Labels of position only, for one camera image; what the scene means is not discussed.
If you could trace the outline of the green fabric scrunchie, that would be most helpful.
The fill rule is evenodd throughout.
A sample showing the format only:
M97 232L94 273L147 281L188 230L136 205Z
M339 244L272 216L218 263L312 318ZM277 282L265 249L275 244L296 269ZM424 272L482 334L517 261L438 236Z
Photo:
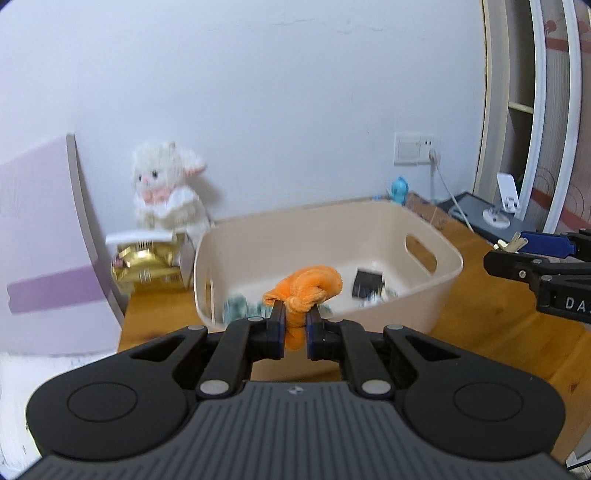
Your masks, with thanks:
M286 325L290 328L304 328L307 325L308 310L303 310L305 307L311 307L318 310L322 318L331 318L332 309L325 303L312 304L311 301L305 302L300 297L288 295L284 298L271 298L270 304L266 301L260 300L257 303L249 303L242 294L229 297L223 307L222 322L225 325L240 320L263 318L270 319L273 314L274 302L280 301L286 307Z

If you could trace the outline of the black square box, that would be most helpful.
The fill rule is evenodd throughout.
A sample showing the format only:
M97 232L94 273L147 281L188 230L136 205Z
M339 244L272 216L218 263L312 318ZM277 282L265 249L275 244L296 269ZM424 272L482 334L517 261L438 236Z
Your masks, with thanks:
M373 295L381 295L385 286L382 272L358 269L353 280L352 296L368 299Z

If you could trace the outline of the orange fabric scrunchie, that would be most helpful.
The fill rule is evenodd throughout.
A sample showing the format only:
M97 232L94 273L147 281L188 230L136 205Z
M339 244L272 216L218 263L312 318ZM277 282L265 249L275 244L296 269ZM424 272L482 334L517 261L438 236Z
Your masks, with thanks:
M280 301L286 307L284 347L291 351L304 347L305 315L341 292L342 277L339 272L331 266L317 265L291 273L263 294L266 306Z

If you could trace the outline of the white phone stand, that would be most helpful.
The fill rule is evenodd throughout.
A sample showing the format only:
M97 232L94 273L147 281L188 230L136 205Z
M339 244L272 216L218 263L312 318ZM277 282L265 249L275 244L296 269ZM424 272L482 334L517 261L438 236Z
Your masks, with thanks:
M499 172L496 175L501 203L482 212L482 218L490 227L506 230L511 225L511 215L520 208L519 194L514 177L508 173Z

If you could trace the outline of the grey laptop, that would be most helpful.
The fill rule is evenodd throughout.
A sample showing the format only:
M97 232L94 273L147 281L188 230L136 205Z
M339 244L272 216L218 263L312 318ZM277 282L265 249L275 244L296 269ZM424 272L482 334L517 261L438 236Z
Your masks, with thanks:
M462 215L452 199L439 203L438 207L459 222L464 223L465 220L468 220L474 232L489 243L496 243L499 239L510 241L517 232L542 232L532 221L519 220L513 214L506 213L499 207L469 192L459 194L456 200L464 215ZM505 216L509 225L504 228L503 222L487 222L485 215L490 216L492 213L495 213L498 217Z

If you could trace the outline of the white wooden shelf unit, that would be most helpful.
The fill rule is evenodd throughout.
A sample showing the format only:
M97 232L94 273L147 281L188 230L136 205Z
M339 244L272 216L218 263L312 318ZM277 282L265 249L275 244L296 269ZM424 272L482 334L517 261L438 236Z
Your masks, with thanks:
M590 225L590 4L486 1L485 111L475 196L501 203L514 177L519 220L544 233Z

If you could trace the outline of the pink purple headboard panel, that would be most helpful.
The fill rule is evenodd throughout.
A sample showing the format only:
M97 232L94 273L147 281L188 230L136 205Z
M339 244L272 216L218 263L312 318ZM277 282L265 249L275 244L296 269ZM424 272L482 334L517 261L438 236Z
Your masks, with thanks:
M121 320L99 265L73 135L2 164L2 351L78 355L113 350Z

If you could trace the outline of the beige plastic storage basket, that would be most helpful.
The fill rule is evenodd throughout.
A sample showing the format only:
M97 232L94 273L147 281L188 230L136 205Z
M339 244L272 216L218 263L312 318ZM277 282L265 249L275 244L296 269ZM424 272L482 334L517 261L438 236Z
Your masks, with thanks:
M197 313L211 331L224 330L224 302L242 294L259 302L303 267L332 266L342 293L332 319L380 332L402 324L430 332L463 270L459 251L431 224L388 201L353 201L271 211L231 219L202 237L193 267ZM356 270L382 272L381 295L352 296Z

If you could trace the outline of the gold foil snack bag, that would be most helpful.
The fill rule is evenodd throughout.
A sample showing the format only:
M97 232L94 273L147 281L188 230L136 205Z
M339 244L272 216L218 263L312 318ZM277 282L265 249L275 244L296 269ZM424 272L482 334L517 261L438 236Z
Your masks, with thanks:
M189 287L195 249L184 232L128 230L107 235L111 277L123 295Z

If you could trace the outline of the blue bird figurine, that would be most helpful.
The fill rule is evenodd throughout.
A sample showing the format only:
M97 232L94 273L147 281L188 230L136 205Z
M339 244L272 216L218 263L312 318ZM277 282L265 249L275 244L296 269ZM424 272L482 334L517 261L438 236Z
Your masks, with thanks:
M403 176L399 176L391 183L391 187L387 191L387 195L392 203L405 206L407 203L409 191L410 187L407 180Z

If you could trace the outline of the white plush bunny toy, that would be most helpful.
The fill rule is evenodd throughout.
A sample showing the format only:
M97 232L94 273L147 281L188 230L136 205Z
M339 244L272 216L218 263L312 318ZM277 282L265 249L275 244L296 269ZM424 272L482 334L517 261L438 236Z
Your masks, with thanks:
M173 141L142 144L132 159L136 224L184 232L191 241L199 241L211 229L211 220L190 180L204 172L204 160Z

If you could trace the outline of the white wall switch socket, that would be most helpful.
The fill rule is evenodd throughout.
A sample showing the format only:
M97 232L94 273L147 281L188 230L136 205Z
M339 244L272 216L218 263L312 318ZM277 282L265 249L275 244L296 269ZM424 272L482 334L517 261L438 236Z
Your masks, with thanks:
M440 139L423 133L396 133L394 135L394 166L430 165L430 153L438 150Z

